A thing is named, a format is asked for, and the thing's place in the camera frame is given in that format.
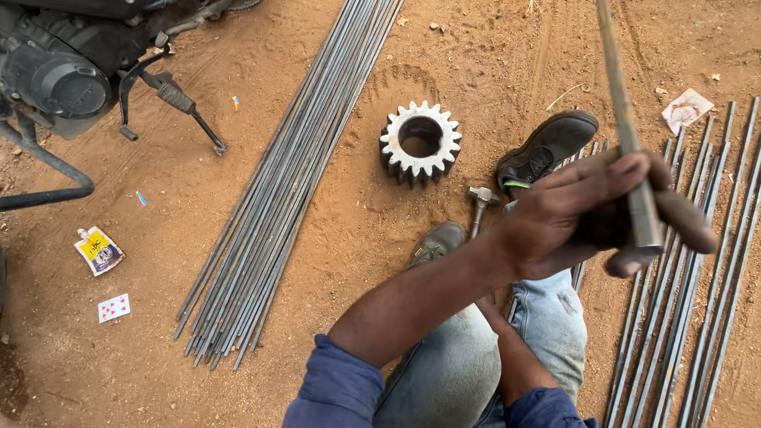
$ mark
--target yellow packet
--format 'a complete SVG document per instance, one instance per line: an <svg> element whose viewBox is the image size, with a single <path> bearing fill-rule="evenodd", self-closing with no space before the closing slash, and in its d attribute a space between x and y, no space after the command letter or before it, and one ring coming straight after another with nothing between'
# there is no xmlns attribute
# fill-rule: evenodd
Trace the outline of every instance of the yellow packet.
<svg viewBox="0 0 761 428"><path fill-rule="evenodd" d="M90 230L77 230L81 241L74 244L79 254L88 262L95 276L107 272L124 258L122 249L111 241L97 226Z"/></svg>

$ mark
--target jeans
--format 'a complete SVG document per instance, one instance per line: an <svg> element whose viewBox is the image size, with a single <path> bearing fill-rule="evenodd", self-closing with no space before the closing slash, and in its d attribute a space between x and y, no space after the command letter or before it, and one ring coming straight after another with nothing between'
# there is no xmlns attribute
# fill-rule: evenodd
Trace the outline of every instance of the jeans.
<svg viewBox="0 0 761 428"><path fill-rule="evenodd" d="M571 271L512 286L513 328L575 403L587 328ZM373 427L505 428L495 393L500 375L497 335L472 304L405 353L387 380Z"/></svg>

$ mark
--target hammer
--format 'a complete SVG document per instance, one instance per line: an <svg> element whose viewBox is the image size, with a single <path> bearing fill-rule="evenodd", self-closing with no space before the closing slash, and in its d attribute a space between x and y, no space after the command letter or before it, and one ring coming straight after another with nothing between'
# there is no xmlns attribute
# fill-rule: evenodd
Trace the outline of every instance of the hammer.
<svg viewBox="0 0 761 428"><path fill-rule="evenodd" d="M470 239L473 239L478 235L478 229L481 227L481 218L483 217L483 212L486 211L486 207L499 205L501 201L491 189L486 187L471 186L466 195L468 198L476 201L476 215L473 219L473 224L470 226Z"/></svg>

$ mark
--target hand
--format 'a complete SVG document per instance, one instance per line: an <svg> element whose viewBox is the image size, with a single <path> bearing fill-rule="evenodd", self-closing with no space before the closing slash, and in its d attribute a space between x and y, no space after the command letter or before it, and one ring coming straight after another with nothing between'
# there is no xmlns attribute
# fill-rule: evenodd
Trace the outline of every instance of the hand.
<svg viewBox="0 0 761 428"><path fill-rule="evenodd" d="M644 150L621 158L618 150L610 150L537 181L490 235L504 252L503 260L523 279L547 278L610 248L622 251L608 260L608 273L631 276L651 261L631 251L626 202L626 194L646 177L661 219L688 247L714 252L716 235L703 214L672 190L663 159Z"/></svg>

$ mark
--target sandy soil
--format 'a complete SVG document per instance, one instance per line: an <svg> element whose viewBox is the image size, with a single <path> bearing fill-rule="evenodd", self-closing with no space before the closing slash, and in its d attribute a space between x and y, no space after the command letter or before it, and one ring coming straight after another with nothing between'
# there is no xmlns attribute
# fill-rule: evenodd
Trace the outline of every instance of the sandy soil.
<svg viewBox="0 0 761 428"><path fill-rule="evenodd" d="M8 290L0 330L0 412L22 426L279 426L304 374L315 334L325 332L364 291L398 272L414 241L445 219L467 224L467 186L490 184L494 161L552 112L579 106L600 118L597 136L615 139L594 3L408 0L333 153L301 228L261 338L241 369L215 372L183 358L174 315L319 48L340 0L266 0L182 37L171 70L231 146L210 149L192 118L145 85L132 93L127 142L116 111L74 141L47 148L86 172L83 200L0 215ZM733 142L761 94L761 3L616 1L616 31L645 145L670 136L660 112L694 88L717 107L718 145L729 101L738 102ZM431 21L445 26L441 34ZM721 80L710 78L720 74ZM545 108L568 88L550 112ZM654 93L656 87L668 95ZM242 104L234 111L231 97ZM441 102L460 121L463 151L438 186L409 190L377 161L385 115L410 101ZM697 153L702 124L686 144ZM0 141L3 194L62 187L67 180ZM734 168L737 147L727 171ZM731 183L721 188L723 219ZM148 201L143 208L135 196ZM73 243L99 225L127 258L94 279ZM761 254L747 268L712 426L753 426L761 413ZM589 327L579 394L585 416L602 416L629 285L592 260L581 289ZM709 280L712 265L704 268ZM127 292L132 313L96 322L96 303ZM698 298L699 308L705 294ZM691 337L698 327L691 324Z"/></svg>

